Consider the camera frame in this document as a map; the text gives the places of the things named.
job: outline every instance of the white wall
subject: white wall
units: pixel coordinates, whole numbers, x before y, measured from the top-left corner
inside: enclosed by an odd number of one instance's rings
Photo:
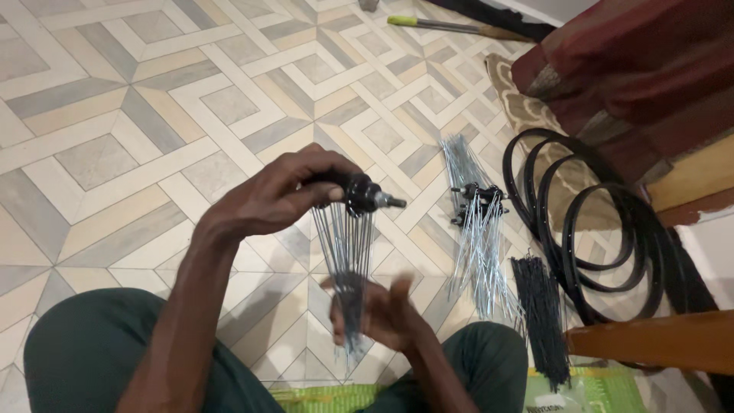
[[[563,26],[598,0],[490,0],[554,26]]]
[[[734,309],[734,213],[675,229],[719,309]]]

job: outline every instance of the hand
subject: hand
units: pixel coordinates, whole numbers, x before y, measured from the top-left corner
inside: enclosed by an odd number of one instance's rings
[[[200,225],[217,238],[234,242],[250,235],[272,234],[301,218],[311,207],[340,201],[344,191],[332,182],[298,185],[314,174],[334,169],[362,170],[334,151],[312,143],[298,153],[280,155],[260,172],[234,187],[209,208]]]
[[[400,276],[388,291],[368,281],[365,291],[362,333],[402,353],[410,350],[422,334],[433,334],[431,327],[410,303],[408,292],[412,282],[412,277]],[[331,288],[331,280],[324,281],[321,286]],[[334,343],[344,345],[344,317],[336,297],[331,303],[330,318],[334,325]]]

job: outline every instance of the red fabric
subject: red fabric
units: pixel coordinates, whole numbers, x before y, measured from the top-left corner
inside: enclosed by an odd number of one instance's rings
[[[537,79],[547,65],[560,85]],[[534,84],[571,135],[602,109],[627,123],[599,149],[635,182],[734,126],[734,1],[601,0],[518,59],[512,78],[521,93]]]

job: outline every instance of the green mat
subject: green mat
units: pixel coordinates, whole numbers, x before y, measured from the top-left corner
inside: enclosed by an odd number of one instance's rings
[[[535,369],[528,369],[525,412],[647,413],[631,369],[572,367],[571,386],[557,394]],[[379,384],[275,389],[270,392],[287,413],[350,413],[372,404]]]

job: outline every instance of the green broom grip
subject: green broom grip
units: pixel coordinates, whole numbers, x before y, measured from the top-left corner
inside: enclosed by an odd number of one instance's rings
[[[395,24],[396,26],[415,27],[418,25],[418,19],[415,17],[406,17],[403,15],[392,15],[388,16],[388,23]]]

